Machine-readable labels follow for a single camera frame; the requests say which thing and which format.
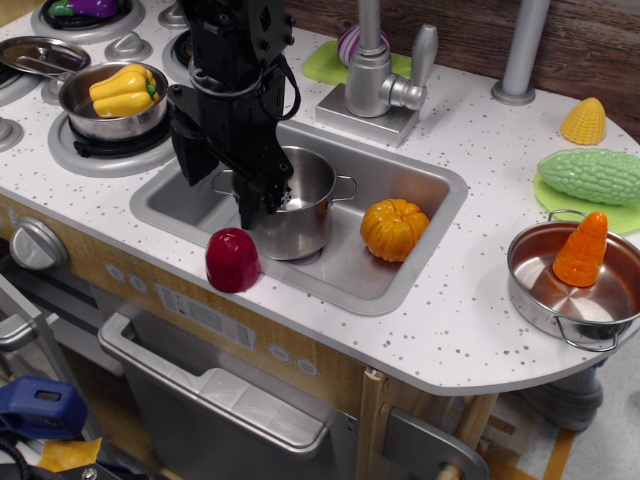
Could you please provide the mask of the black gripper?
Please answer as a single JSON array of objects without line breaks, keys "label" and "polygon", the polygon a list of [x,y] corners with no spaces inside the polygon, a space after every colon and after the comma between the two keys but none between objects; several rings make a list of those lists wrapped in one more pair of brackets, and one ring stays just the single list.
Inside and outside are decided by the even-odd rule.
[{"label": "black gripper", "polygon": [[284,111],[285,84],[294,82],[287,64],[270,64],[234,86],[189,66],[191,84],[169,90],[172,143],[190,186],[220,163],[234,170],[241,228],[253,229],[264,215],[282,210],[290,200],[293,167],[276,127],[294,115]]}]

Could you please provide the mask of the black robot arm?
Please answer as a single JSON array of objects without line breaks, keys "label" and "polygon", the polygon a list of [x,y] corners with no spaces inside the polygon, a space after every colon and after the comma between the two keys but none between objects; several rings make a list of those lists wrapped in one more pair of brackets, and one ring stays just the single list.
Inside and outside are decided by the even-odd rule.
[{"label": "black robot arm", "polygon": [[190,185],[219,164],[236,175],[241,226],[280,209],[294,169],[276,128],[295,82],[283,51],[294,42],[294,18],[280,1],[183,1],[191,33],[190,83],[168,92],[172,142]]}]

